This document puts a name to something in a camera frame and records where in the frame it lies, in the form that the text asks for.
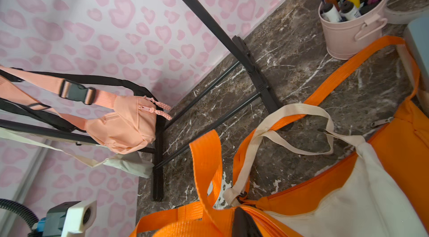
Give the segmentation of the pink shoulder bag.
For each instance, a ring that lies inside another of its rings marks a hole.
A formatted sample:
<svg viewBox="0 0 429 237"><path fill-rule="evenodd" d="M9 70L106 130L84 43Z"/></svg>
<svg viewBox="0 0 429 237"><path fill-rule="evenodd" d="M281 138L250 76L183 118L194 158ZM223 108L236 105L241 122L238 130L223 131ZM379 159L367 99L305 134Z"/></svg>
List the pink shoulder bag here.
<svg viewBox="0 0 429 237"><path fill-rule="evenodd" d="M16 82L23 81L61 99L101 106L111 112L91 120L59 113L15 86ZM1 101L16 105L21 115L59 130L85 132L98 144L117 154L147 147L156 139L157 121L161 117L171 120L167 114L170 106L157 101L145 87L104 76L29 72L1 67Z"/></svg>

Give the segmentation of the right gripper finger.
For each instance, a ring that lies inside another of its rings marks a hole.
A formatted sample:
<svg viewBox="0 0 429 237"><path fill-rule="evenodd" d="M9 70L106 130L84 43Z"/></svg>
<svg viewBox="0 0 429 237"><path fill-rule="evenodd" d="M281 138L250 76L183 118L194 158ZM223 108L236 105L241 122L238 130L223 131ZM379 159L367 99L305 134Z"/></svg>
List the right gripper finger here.
<svg viewBox="0 0 429 237"><path fill-rule="evenodd" d="M242 208L237 207L234 212L232 237L262 237L253 218Z"/></svg>

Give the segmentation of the small orange sling bag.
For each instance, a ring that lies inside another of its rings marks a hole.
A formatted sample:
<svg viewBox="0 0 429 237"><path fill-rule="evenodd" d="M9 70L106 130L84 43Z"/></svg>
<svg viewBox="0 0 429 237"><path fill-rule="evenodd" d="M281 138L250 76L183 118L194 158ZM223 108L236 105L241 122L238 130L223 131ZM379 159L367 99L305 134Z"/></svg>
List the small orange sling bag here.
<svg viewBox="0 0 429 237"><path fill-rule="evenodd" d="M237 207L217 210L213 206L221 192L221 142L212 130L191 145L193 172L199 200L177 209L144 216L131 233L154 231L157 237L232 237ZM255 221L263 237L297 237L295 232L268 214L247 205L239 206Z"/></svg>

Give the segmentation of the large orange crescent bag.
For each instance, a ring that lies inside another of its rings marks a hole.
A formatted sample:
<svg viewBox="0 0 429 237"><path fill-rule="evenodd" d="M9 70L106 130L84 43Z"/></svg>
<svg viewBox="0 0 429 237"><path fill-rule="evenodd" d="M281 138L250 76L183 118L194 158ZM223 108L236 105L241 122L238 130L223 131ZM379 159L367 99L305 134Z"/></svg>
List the large orange crescent bag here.
<svg viewBox="0 0 429 237"><path fill-rule="evenodd" d="M396 45L402 50L406 49L404 40L396 36L384 36L376 40L336 70L303 104L320 107L320 103L372 54L389 45ZM304 116L306 115L294 115L281 118L272 126L272 129L278 134L278 129ZM233 185L237 181L240 170L244 165L245 154L255 131L242 142L238 153L235 155ZM381 152L382 157L389 157L392 165L397 166L399 165L400 159L404 159L405 164L411 166L411 172L414 174L414 177L411 179L411 184L422 185L423 191L428 194L427 201L423 203L423 207L426 208L423 217L429 229L429 119L413 103L412 96L408 96L403 101L394 114L394 117L390 121L386 121L383 127L367 143L372 145L376 151ZM357 155L354 150L354 153L325 172L331 171L338 165L351 163L356 157ZM238 205L244 205L246 203L246 193L249 189L248 180L245 183L244 191L239 195ZM265 213L265 210L274 202L276 196L288 193L291 190L292 188L281 193L264 197L254 202L254 205L257 209Z"/></svg>

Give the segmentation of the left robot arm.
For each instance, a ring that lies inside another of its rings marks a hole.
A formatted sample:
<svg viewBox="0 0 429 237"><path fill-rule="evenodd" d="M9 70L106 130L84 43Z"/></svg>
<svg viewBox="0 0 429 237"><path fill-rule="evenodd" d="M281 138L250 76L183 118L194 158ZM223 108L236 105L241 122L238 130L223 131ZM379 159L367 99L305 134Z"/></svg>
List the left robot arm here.
<svg viewBox="0 0 429 237"><path fill-rule="evenodd" d="M41 233L37 229L34 229L34 225L39 223L38 217L25 205L16 201L1 199L1 209L11 211L20 217L30 229L28 237L40 237Z"/></svg>

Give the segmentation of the cream white crescent bag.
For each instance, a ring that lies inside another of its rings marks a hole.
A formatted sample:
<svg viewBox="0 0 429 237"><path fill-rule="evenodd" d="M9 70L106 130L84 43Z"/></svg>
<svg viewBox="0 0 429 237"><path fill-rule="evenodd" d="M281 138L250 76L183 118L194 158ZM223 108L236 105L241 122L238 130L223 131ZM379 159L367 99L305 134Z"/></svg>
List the cream white crescent bag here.
<svg viewBox="0 0 429 237"><path fill-rule="evenodd" d="M239 204L251 166L263 138L296 154L303 150L290 145L272 126L281 118L312 115L327 119L329 144L335 139L353 146L356 159L338 165L313 181L278 195L265 213L304 237L426 237L428 224L423 217L428 194L420 184L412 185L411 166L400 159L391 164L360 135L340 135L334 131L330 115L307 104L284 106L269 115L256 129L245 154L235 184L223 194L231 206Z"/></svg>

